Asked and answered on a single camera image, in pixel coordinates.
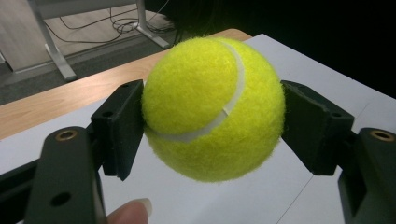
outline tennis ball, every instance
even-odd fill
[[[225,181],[258,168],[282,133],[285,99],[276,71],[243,42],[186,40],[151,70],[142,96],[155,154],[182,175]]]

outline white surface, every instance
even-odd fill
[[[305,84],[355,116],[354,131],[376,127],[396,133],[396,102],[275,40],[247,41],[282,79]],[[15,134],[0,142],[0,174],[39,157],[45,137],[63,127],[86,127],[103,101]],[[240,179],[197,183],[175,173],[152,153],[146,138],[131,175],[121,182],[102,176],[106,211],[137,198],[150,198],[153,223],[343,223],[334,176],[312,176],[283,141],[262,167]]]

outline wooden table edge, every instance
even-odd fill
[[[251,38],[237,29],[224,30],[213,36],[241,41]],[[126,82],[145,79],[166,52],[167,50],[1,105],[0,140],[104,99]]]

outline fingertip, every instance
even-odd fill
[[[109,224],[148,224],[151,213],[151,201],[149,199],[137,199],[116,209],[107,217],[107,221]]]

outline fingernail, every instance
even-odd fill
[[[143,205],[145,205],[146,211],[148,212],[148,216],[151,216],[152,204],[151,204],[151,201],[148,198],[136,199],[134,201],[141,202]]]

